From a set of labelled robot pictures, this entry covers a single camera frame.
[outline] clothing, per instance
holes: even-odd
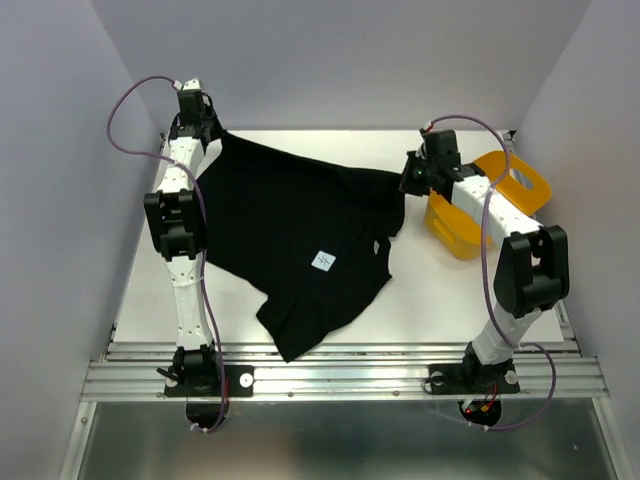
[[[226,133],[198,184],[207,261],[268,295],[257,317],[287,362],[355,319],[391,278],[388,237],[404,220],[399,174]]]

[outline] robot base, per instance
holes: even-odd
[[[500,395],[520,393],[518,376],[512,364],[505,374],[494,372],[486,376],[473,377],[472,381],[465,375],[465,371],[464,364],[429,365],[429,378],[424,383],[425,391],[431,395],[485,395],[497,384]]]
[[[251,365],[225,365],[226,396],[252,397],[254,367]],[[164,394],[169,398],[219,397],[221,385],[217,379],[209,377],[191,377],[184,383],[167,379]]]
[[[486,405],[486,402],[483,401],[475,401],[470,404],[463,401],[458,402],[460,414],[466,421],[493,427],[502,417],[502,403],[495,401],[492,403],[491,408],[486,411],[482,410],[484,405]]]

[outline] metal panel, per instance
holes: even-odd
[[[634,480],[629,451],[620,431],[620,424],[616,420],[611,400],[594,398],[593,405],[618,478],[620,480]]]
[[[73,424],[71,438],[67,445],[67,453],[62,463],[60,480],[78,478],[80,466],[82,465],[82,460],[86,452],[87,442],[89,441],[96,406],[97,404],[95,402],[81,402],[80,405],[78,405],[76,421]]]
[[[507,402],[503,421],[539,406]],[[509,434],[450,422],[451,402],[231,407],[229,423],[204,436],[189,431],[184,405],[101,404],[80,478],[616,478],[590,400],[555,401]]]

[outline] black mount plate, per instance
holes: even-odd
[[[463,381],[462,366],[456,363],[436,363],[428,367],[431,378],[434,378],[434,372],[442,374],[442,377],[438,377],[441,378],[441,384],[440,381],[432,381],[428,384],[431,388],[429,392],[431,395],[484,395],[490,386],[486,385],[476,389],[469,388],[468,384]],[[520,384],[517,382],[512,385],[507,383],[504,377],[499,377],[497,383],[500,395],[520,393]]]
[[[233,397],[252,397],[253,396],[253,374],[254,367],[251,365],[225,365],[224,373],[226,376],[226,382],[228,385],[227,396]],[[248,374],[251,375],[251,385],[243,387],[240,383],[240,377]],[[164,394],[170,398],[189,398],[189,397],[219,397],[220,385],[216,387],[195,387],[189,384],[176,385],[175,387],[169,387],[165,384]]]

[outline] yellow container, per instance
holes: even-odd
[[[504,152],[490,152],[475,162],[487,177],[494,181],[504,171]],[[497,185],[497,190],[526,215],[532,215],[551,198],[551,187],[533,168],[511,155],[511,170],[525,176],[527,188],[508,175]],[[451,205],[436,193],[429,195],[424,223],[442,244],[457,258],[471,260],[480,255],[480,226],[458,207]]]

